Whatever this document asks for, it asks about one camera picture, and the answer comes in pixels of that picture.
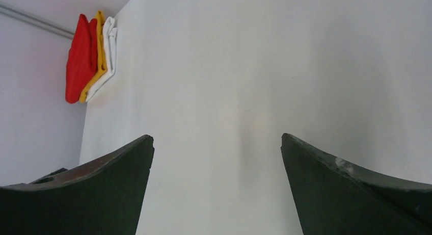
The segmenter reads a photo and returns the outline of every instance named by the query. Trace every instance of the metal rod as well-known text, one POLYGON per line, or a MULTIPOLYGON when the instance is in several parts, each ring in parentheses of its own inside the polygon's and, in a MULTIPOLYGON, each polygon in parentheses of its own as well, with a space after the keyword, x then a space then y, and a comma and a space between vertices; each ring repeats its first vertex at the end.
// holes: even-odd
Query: metal rod
POLYGON ((36 15, 30 14, 23 10, 11 7, 6 3, 0 2, 0 13, 11 18, 17 19, 19 21, 25 22, 32 26, 38 27, 45 31, 51 32, 53 34, 65 37, 67 39, 73 38, 73 32, 63 28, 53 22, 50 22, 44 18, 38 17, 36 15))

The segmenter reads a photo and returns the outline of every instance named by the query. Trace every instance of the folded towel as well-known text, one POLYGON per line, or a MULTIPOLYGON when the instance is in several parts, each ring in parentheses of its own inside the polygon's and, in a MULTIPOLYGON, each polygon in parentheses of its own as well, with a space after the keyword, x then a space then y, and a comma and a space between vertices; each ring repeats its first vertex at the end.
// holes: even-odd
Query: folded towel
POLYGON ((114 27, 115 20, 112 17, 108 17, 102 29, 103 34, 103 49, 106 57, 106 73, 104 73, 87 92, 86 101, 99 90, 99 88, 105 84, 116 73, 116 38, 117 28, 114 27))
POLYGON ((95 18, 97 19, 97 27, 96 32, 99 36, 97 39, 97 71, 96 74, 91 78, 91 80, 86 84, 84 89, 79 96, 79 102, 85 102, 87 97, 87 92, 90 87, 106 72, 106 59, 105 52, 103 51, 103 35, 102 35, 102 26, 105 23, 105 17, 103 16, 102 11, 98 11, 96 13, 95 18))
POLYGON ((93 75, 96 73, 97 71, 97 19, 93 18, 92 20, 90 20, 90 24, 89 24, 89 28, 90 28, 90 37, 92 39, 91 41, 91 50, 90 50, 90 54, 91 54, 91 64, 92 64, 92 70, 94 71, 93 75))
POLYGON ((91 65, 91 36, 89 22, 81 14, 69 50, 66 64, 66 93, 68 103, 76 103, 83 88, 95 75, 91 65))

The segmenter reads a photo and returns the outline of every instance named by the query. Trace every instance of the dark green object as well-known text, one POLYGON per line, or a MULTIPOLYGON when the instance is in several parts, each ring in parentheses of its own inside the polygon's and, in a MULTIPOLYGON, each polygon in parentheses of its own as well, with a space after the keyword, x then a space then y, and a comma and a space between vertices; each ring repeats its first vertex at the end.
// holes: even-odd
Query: dark green object
POLYGON ((432 234, 432 185, 398 179, 282 136, 304 235, 432 234))
POLYGON ((74 169, 0 188, 0 234, 135 234, 153 153, 153 138, 142 136, 74 169))

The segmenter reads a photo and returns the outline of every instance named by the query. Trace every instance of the curved edge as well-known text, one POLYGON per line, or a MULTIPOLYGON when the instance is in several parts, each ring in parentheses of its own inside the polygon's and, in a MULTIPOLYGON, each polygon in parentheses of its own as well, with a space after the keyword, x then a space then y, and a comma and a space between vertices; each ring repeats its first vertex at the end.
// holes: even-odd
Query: curved edge
MULTIPOLYGON (((119 159, 121 159, 123 156, 128 154, 130 151, 134 150, 140 144, 146 144, 146 143, 148 144, 148 147, 151 147, 154 150, 153 138, 149 135, 143 135, 135 139, 134 141, 124 145, 123 147, 120 147, 119 149, 111 153, 108 153, 104 156, 101 156, 95 160, 77 166, 65 172, 46 176, 52 178, 51 181, 37 183, 37 184, 9 185, 9 186, 0 187, 0 190, 3 189, 3 190, 26 192, 26 191, 48 190, 48 189, 54 189, 54 188, 71 185, 95 176, 96 174, 100 173, 104 169, 108 168, 110 165, 117 162, 119 159)), ((152 160, 153 159, 149 161, 148 166, 146 166, 145 168, 148 169, 151 168, 151 164, 153 162, 152 160)))
POLYGON ((296 144, 302 146, 308 151, 310 156, 312 156, 313 158, 317 158, 321 163, 324 163, 331 169, 337 169, 338 171, 342 171, 350 177, 360 182, 364 182, 365 184, 397 190, 410 189, 423 193, 432 192, 432 185, 430 184, 400 179, 363 168, 342 158, 319 150, 318 148, 306 143, 305 141, 297 138, 296 136, 284 133, 282 135, 282 141, 288 140, 292 140, 289 141, 290 144, 292 142, 296 142, 296 144))

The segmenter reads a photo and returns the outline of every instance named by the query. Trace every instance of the white background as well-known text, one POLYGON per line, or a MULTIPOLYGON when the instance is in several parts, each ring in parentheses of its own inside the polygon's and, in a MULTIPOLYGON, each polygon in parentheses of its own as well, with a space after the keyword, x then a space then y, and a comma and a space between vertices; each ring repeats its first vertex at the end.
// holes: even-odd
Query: white background
POLYGON ((70 40, 0 15, 0 186, 78 165, 85 105, 65 101, 70 40))
POLYGON ((432 183, 432 0, 132 0, 80 162, 143 134, 137 234, 301 234, 291 133, 432 183))

